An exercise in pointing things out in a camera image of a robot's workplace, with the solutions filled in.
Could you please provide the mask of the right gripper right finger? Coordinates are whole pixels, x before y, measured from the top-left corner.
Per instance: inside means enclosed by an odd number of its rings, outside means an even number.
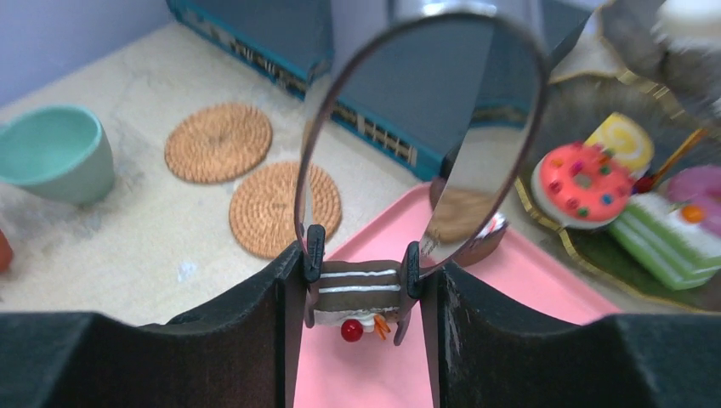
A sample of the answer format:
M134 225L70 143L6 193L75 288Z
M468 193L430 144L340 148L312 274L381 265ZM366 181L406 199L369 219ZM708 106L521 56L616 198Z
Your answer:
M610 314L574 325L457 266L419 286L437 407L717 407L720 319Z

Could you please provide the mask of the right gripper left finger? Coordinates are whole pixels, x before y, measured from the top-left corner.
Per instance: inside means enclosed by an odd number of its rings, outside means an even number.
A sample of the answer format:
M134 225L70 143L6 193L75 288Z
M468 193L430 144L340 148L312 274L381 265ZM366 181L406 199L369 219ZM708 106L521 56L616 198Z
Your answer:
M4 313L4 407L290 407L304 314L303 255L168 323L98 313Z

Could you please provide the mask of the pink serving tray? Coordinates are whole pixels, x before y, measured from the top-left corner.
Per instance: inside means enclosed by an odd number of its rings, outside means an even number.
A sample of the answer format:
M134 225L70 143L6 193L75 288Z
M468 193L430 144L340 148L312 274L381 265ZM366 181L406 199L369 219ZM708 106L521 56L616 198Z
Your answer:
M419 235L429 219L428 192L426 184L409 190L330 252L330 259L401 259L406 244ZM513 229L507 231L490 257L468 271L512 299L570 323L588 323L619 310ZM399 347L375 334L346 343L336 327L305 329L295 406L432 406L420 308L412 312L412 323Z

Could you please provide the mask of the layered chocolate cake bar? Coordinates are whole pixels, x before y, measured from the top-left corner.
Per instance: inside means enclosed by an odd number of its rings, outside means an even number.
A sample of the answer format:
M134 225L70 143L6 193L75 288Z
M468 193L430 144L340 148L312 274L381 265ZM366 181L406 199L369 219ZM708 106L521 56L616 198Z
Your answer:
M325 262L309 307L314 323L338 327L348 343L373 332L386 339L400 321L400 268L394 260Z

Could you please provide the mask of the yellow swirl roll cake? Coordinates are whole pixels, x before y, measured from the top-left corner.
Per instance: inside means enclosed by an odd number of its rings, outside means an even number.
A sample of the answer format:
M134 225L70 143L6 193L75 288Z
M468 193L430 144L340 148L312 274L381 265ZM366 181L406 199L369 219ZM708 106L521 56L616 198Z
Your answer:
M613 112L584 142L587 146L611 150L613 158L623 165L634 179L640 179L650 169L655 146L650 136L629 117Z

